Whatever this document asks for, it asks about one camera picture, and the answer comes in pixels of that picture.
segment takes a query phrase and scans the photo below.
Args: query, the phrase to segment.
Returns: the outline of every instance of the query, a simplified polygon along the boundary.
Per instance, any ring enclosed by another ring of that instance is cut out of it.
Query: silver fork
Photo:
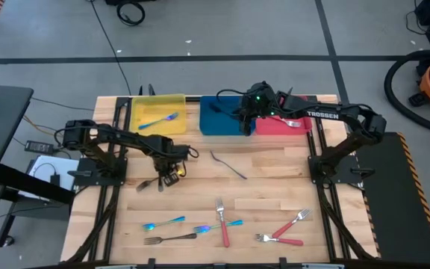
[[[222,225],[223,234],[223,245],[225,247],[230,247],[230,241],[228,240],[227,226],[225,225],[225,219],[223,218],[223,203],[222,198],[216,199],[216,211],[220,214],[220,224]]]
[[[295,217],[294,220],[290,221],[289,223],[285,224],[283,227],[281,227],[278,231],[272,234],[273,238],[280,237],[281,234],[286,232],[293,224],[296,223],[298,220],[303,220],[306,216],[308,216],[311,213],[311,209],[303,209],[301,210]]]
[[[303,241],[301,241],[301,240],[283,239],[283,238],[271,238],[270,236],[263,235],[263,234],[256,234],[255,235],[255,239],[257,241],[260,241],[260,242],[274,241],[274,242],[280,242],[280,243],[285,243],[285,244],[292,244],[292,245],[295,245],[295,246],[302,246],[303,245]]]

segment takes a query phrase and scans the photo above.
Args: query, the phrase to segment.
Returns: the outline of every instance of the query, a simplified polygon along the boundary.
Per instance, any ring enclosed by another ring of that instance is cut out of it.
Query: power adapter
[[[27,152],[35,152],[44,155],[54,154],[54,145],[50,143],[42,143],[37,141],[28,140],[24,147]]]
[[[54,175],[51,176],[51,184],[60,186],[60,176],[54,172]]]

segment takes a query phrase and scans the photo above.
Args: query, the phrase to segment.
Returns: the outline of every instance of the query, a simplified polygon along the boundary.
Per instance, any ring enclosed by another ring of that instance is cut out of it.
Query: vacuum hose
[[[413,111],[406,108],[395,96],[393,93],[393,77],[396,74],[397,70],[403,66],[408,61],[422,61],[422,60],[430,60],[430,51],[418,51],[412,52],[406,55],[403,59],[397,61],[390,69],[387,71],[386,78],[384,79],[384,92],[386,93],[387,100],[391,105],[401,112],[407,118],[413,120],[415,123],[426,127],[430,130],[430,120],[427,120],[418,114],[415,114]]]

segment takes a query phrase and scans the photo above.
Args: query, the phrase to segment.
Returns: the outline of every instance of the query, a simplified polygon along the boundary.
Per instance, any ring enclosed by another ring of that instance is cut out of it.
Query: blue spoon
[[[151,126],[151,125],[153,125],[155,123],[159,123],[159,122],[161,122],[163,120],[174,120],[177,116],[178,116],[178,112],[175,112],[174,114],[170,114],[169,116],[164,117],[163,119],[155,120],[155,121],[153,121],[151,123],[142,124],[141,126],[139,126],[139,130],[145,129],[145,128],[147,128],[147,127],[149,127],[149,126]]]

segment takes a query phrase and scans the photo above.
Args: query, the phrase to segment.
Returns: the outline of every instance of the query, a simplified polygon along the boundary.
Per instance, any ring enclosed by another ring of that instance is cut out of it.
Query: red-handled fork
[[[223,245],[230,247],[230,241],[228,239],[227,226],[225,225],[225,219],[223,218],[223,203],[221,198],[216,199],[216,211],[220,214],[220,224],[222,224],[223,234]]]
[[[303,209],[301,210],[297,215],[296,218],[289,223],[285,224],[283,227],[281,227],[278,231],[272,234],[273,238],[278,238],[280,235],[282,235],[284,232],[286,232],[293,224],[296,223],[298,220],[304,219],[308,214],[311,213],[311,209]]]

